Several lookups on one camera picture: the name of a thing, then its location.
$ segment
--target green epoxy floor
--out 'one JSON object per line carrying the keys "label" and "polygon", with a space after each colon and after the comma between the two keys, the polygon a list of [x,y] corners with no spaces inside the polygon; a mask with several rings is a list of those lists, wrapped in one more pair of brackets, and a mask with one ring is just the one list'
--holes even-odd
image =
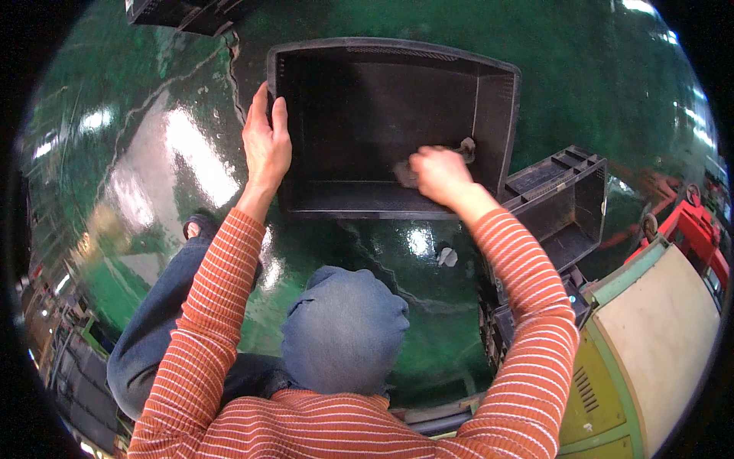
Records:
{"label": "green epoxy floor", "polygon": [[[238,106],[265,79],[274,44],[396,37],[517,65],[511,172],[575,144],[608,158],[613,174],[647,168],[700,183],[706,156],[715,156],[691,66],[658,16],[630,9],[641,2],[284,3],[266,2],[234,32],[209,38],[128,26],[119,1],[98,0],[30,103],[19,148],[43,277],[56,285],[71,271],[112,333],[184,243],[181,222],[202,206],[225,215],[247,182]],[[612,177],[605,236],[636,223],[646,201],[644,190]],[[285,311],[319,266],[368,268],[410,304],[393,405],[437,405],[488,386],[473,245],[460,223],[286,224],[273,206],[267,227],[241,350],[279,354]],[[458,252],[453,268],[435,261],[443,242]],[[580,267],[603,277],[629,246],[598,250]]]}

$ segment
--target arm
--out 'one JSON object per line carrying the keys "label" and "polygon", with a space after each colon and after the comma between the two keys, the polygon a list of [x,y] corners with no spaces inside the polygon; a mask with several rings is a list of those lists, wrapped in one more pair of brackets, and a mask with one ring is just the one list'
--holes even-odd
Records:
{"label": "arm", "polygon": [[554,458],[578,348],[574,313],[555,268],[525,227],[471,180],[461,156],[422,147],[410,159],[424,195],[468,225],[507,288],[515,337],[474,417],[438,449],[482,457]]}
{"label": "arm", "polygon": [[155,383],[135,424],[129,454],[172,455],[196,449],[214,420],[224,379],[237,356],[244,308],[265,234],[263,221],[291,162],[286,104],[265,116],[267,86],[252,101],[242,132],[250,174],[194,277],[171,332]]}

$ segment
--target knee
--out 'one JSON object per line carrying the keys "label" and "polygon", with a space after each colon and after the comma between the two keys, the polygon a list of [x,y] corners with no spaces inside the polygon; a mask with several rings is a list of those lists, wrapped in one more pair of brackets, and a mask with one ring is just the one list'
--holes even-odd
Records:
{"label": "knee", "polygon": [[339,270],[291,307],[283,358],[298,383],[314,391],[374,394],[408,327],[405,301],[371,272]]}
{"label": "knee", "polygon": [[130,365],[114,350],[107,361],[107,384],[117,406],[131,419],[138,420],[142,414],[145,400],[148,399],[156,372],[145,370],[133,375]]}

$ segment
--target jeans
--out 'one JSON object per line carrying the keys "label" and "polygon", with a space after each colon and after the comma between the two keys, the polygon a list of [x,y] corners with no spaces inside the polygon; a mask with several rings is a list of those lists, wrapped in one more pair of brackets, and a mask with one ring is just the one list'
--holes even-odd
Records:
{"label": "jeans", "polygon": [[[194,275],[211,244],[192,237],[171,260],[123,331],[107,363],[120,409],[137,420],[171,342]],[[387,396],[385,380],[408,329],[408,307],[368,270],[319,268],[288,309],[283,357],[239,353],[221,407],[238,397],[269,399],[285,388]]]}

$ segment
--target black plastic crate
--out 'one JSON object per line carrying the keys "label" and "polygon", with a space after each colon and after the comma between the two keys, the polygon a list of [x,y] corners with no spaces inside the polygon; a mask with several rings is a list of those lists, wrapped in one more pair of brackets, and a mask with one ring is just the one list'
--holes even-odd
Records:
{"label": "black plastic crate", "polygon": [[272,95],[288,102],[293,162],[281,210],[300,217],[443,220],[457,216],[401,187],[395,164],[421,145],[476,143],[475,181],[504,189],[520,71],[459,49],[386,38],[275,46]]}
{"label": "black plastic crate", "polygon": [[[581,271],[574,265],[561,273],[561,281],[566,289],[566,294],[571,300],[576,319],[575,325],[580,330],[591,314],[591,306],[581,294],[581,289],[587,280]],[[504,361],[505,355],[512,344],[515,336],[515,318],[504,295],[504,302],[497,303],[495,299],[480,299],[479,301],[479,335],[484,343],[491,367],[497,369]]]}
{"label": "black plastic crate", "polygon": [[503,207],[535,236],[561,272],[601,243],[606,159],[570,146],[508,177]]}
{"label": "black plastic crate", "polygon": [[128,24],[167,26],[216,37],[262,0],[126,0]]}

